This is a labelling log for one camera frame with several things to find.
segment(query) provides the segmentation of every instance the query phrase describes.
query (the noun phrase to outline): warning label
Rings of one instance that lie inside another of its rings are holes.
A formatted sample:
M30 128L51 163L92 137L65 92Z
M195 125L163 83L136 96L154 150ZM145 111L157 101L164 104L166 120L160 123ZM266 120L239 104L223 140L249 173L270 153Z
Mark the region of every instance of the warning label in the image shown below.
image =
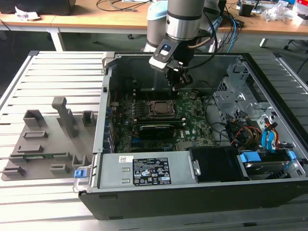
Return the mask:
M135 186L171 184L167 157L133 159L133 174Z

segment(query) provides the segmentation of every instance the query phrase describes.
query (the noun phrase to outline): blue tab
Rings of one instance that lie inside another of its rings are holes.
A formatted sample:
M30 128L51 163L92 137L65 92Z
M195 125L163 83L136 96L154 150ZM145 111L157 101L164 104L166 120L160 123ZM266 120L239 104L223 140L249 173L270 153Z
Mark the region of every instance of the blue tab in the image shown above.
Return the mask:
M295 160L296 159L296 154L293 151L289 151L288 152L288 156L291 158L291 160Z
M246 159L246 156L244 154L240 154L240 158L243 163L246 163L248 160Z
M264 129L263 134L262 134L262 140L261 140L262 148L265 148L267 135L268 135L268 132L266 131L266 129Z
M261 161L259 153L257 153L257 152L245 152L245 153L242 153L240 155L240 158L241 158L243 163L246 163L246 162L260 162Z
M75 170L74 178L87 178L87 170Z
M273 147L272 147L272 145L271 145L271 143L273 142L273 140L274 140L274 136L275 136L275 134L274 134L274 132L270 132L269 133L269 139L268 139L268 143L267 143L267 147L266 147L266 149L267 150L269 150L271 153L274 153L275 151L273 150Z

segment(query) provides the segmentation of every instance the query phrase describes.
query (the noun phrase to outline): wooden desk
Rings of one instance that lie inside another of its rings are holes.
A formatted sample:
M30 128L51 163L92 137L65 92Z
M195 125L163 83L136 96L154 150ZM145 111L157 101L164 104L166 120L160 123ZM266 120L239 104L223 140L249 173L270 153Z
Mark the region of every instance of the wooden desk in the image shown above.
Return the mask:
M34 21L20 21L16 18L15 14L3 14L0 13L0 19L7 25L10 26L51 26L52 20L55 18L55 15L40 15L41 19L34 20Z
M120 33L120 34L146 34L147 10L150 4L139 6L138 12L106 12L96 7L97 0L76 0L76 5L70 16L42 15L42 20L21 22L16 20L13 14L0 14L0 19L11 30L45 31L51 33L52 40L57 51L64 51L61 32L80 33ZM267 39L308 39L308 26L295 26L291 20L286 22L266 22L260 14L252 14L251 17L241 17L229 0L227 7L235 19L245 22L240 32L241 37L260 38L264 46ZM128 7L135 3L117 2L117 7ZM103 2L99 7L113 10L108 2ZM0 30L7 28L0 23ZM218 37L223 37L229 32L230 23L223 22L218 29Z
M308 39L308 26L296 26L292 24L292 20L286 19L283 21L267 22L262 18L259 13L252 13L250 17L239 16L235 3L236 0L229 0L227 8L229 13L235 19L245 22L244 27L241 29L240 36L246 36L248 39L251 37L261 38L260 47L264 47L268 39ZM230 23L224 22L218 32L229 32Z
M256 34L281 34L281 35L308 35L308 26L296 26L292 24L292 20L286 19L283 21L271 21L267 22L262 18L259 13L252 13L250 17L239 16L238 10L235 10L236 5L230 5L236 1L230 0L227 3L229 13L233 15L235 19L245 22L241 33L256 33ZM228 32L230 30L230 24L224 24L219 28L219 32Z
M146 15L150 4L144 4L136 9L138 12L107 12L96 7L97 0L77 0L70 16L55 16L51 25L56 27L93 27L116 29L146 30ZM136 3L117 2L119 8L125 8ZM102 9L114 10L108 2L99 5Z

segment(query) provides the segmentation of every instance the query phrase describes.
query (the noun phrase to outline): green circuit board fixture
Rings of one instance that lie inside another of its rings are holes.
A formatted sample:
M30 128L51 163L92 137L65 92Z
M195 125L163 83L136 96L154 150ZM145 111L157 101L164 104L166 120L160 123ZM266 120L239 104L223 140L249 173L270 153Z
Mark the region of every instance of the green circuit board fixture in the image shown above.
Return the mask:
M185 151L192 146L215 145L210 127L204 118L203 99L190 98L191 91L179 92L177 98L172 100L177 115L184 117L186 124L182 128L174 129L171 139L167 140L141 140L134 135L134 119L138 101L126 95L118 101L117 112L113 115L115 128L115 152L159 152L159 151Z

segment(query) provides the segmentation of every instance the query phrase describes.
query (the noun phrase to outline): barcode sticker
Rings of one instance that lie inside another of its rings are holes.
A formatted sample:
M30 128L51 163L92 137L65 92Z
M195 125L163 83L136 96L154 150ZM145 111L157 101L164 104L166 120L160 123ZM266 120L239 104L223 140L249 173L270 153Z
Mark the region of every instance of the barcode sticker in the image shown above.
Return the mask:
M133 159L133 155L121 155L119 156L119 163L133 162Z

